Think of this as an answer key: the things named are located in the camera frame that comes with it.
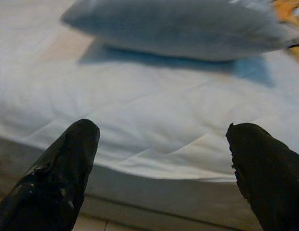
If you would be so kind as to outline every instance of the bed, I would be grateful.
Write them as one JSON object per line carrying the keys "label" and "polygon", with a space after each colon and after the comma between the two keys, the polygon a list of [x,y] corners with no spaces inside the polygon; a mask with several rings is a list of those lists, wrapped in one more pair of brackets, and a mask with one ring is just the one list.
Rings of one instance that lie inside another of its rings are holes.
{"label": "bed", "polygon": [[59,22],[72,3],[0,0],[0,193],[88,118],[102,136],[84,213],[157,231],[261,230],[225,133],[256,123],[299,153],[299,63],[285,51],[209,63],[112,49]]}

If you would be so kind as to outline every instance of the pillowcase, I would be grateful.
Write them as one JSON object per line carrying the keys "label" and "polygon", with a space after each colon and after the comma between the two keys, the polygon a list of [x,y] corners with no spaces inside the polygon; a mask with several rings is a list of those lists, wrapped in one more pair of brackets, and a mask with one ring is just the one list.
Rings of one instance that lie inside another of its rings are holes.
{"label": "pillowcase", "polygon": [[274,51],[293,39],[267,0],[81,0],[62,21],[117,48],[205,61]]}

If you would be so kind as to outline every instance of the pillow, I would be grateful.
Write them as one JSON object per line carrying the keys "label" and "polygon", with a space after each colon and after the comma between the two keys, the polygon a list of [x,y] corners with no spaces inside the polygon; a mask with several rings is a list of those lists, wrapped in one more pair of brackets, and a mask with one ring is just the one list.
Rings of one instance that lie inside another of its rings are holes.
{"label": "pillow", "polygon": [[206,61],[292,45],[267,0],[81,0],[62,21],[117,48]]}

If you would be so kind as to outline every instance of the tiled floor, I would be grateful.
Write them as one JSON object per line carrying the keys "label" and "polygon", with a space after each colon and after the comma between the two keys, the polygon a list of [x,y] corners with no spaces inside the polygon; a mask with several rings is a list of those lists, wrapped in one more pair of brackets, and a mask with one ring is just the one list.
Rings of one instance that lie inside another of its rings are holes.
{"label": "tiled floor", "polygon": [[94,219],[80,215],[73,231],[139,231],[114,224],[109,221]]}

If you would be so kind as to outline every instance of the quilted mattress cover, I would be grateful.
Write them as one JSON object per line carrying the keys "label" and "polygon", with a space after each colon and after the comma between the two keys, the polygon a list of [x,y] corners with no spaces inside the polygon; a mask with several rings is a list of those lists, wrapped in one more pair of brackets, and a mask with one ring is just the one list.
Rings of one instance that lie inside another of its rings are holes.
{"label": "quilted mattress cover", "polygon": [[299,63],[229,63],[105,47],[59,22],[72,0],[0,0],[0,137],[47,148],[71,123],[101,129],[95,164],[160,179],[234,182],[225,138],[252,122],[299,153]]}

